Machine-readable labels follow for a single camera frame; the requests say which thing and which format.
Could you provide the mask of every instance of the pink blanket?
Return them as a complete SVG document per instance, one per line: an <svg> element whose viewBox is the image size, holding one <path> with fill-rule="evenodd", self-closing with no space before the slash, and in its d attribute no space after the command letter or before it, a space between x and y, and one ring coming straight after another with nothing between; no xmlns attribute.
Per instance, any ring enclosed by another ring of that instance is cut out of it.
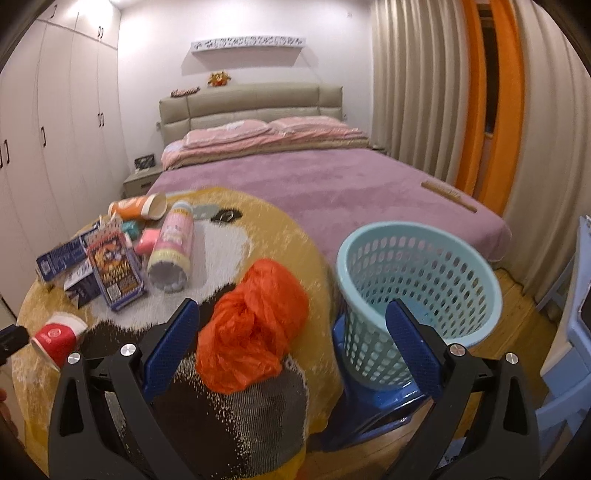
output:
<svg viewBox="0 0 591 480"><path fill-rule="evenodd" d="M511 240L506 223L469 197L477 213L422 188L428 179L434 180L369 149L305 150L165 171L150 193L222 186L262 198L298 222L332 264L351 232L385 220L440 228L487 260L500 260Z"/></svg>
<svg viewBox="0 0 591 480"><path fill-rule="evenodd" d="M277 132L272 130L255 137L197 148L185 147L184 141L178 140L164 149L161 163L168 170L170 168L180 168L260 153L334 148L335 146L345 148L355 141L358 142L355 145L356 147L366 147L368 143L367 136L363 132L358 128L348 127L318 128L298 132Z"/></svg>

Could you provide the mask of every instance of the plastic stool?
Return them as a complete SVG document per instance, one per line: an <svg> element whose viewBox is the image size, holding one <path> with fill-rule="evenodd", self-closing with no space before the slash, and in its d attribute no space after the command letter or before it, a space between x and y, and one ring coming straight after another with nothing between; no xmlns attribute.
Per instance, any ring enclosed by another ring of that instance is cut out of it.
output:
<svg viewBox="0 0 591 480"><path fill-rule="evenodd" d="M427 399L413 381L390 391L377 391L358 383L343 364L345 317L333 327L333 344L344 391L326 429L311 437L311 449L334 452L374 439L406 425Z"/></svg>
<svg viewBox="0 0 591 480"><path fill-rule="evenodd" d="M581 217L573 273L556 338L540 372L550 389L537 410L543 432L566 421L575 434L591 408L591 331L580 309L591 286L591 219Z"/></svg>

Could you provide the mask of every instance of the paper cup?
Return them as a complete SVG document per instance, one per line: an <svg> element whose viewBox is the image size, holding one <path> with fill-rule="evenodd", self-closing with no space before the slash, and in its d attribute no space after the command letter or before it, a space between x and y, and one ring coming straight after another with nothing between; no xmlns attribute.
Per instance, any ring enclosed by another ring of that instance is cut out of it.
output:
<svg viewBox="0 0 591 480"><path fill-rule="evenodd" d="M86 329L77 316L56 312L31 339L31 345L53 368L60 370Z"/></svg>
<svg viewBox="0 0 591 480"><path fill-rule="evenodd" d="M123 221L160 220L166 213L166 195L154 193L145 197L120 200L109 205L109 215L118 213Z"/></svg>

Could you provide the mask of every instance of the purple bedspread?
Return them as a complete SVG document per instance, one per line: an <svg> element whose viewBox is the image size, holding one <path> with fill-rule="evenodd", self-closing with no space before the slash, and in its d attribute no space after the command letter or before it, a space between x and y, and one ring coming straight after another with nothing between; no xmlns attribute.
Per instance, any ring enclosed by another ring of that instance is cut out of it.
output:
<svg viewBox="0 0 591 480"><path fill-rule="evenodd" d="M253 155L164 172L150 193L221 186L290 215L334 264L341 243L360 226L385 220L425 223L475 247L487 260L507 252L511 231L477 201L472 213L431 191L426 173L369 149Z"/></svg>

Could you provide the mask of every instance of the wooden stick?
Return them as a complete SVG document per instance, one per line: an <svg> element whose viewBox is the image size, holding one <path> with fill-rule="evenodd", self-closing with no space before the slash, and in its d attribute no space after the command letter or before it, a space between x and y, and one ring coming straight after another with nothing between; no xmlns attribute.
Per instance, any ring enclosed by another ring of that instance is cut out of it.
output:
<svg viewBox="0 0 591 480"><path fill-rule="evenodd" d="M441 184L437 184L431 180L425 180L421 183L421 187L424 189L430 190L433 193L437 193L448 200L451 200L453 203L457 203L458 205L464 207L466 210L470 210L472 213L476 213L478 209L474 207L474 205L470 205L464 199L462 199L462 195L459 192L452 190L451 188L444 187Z"/></svg>

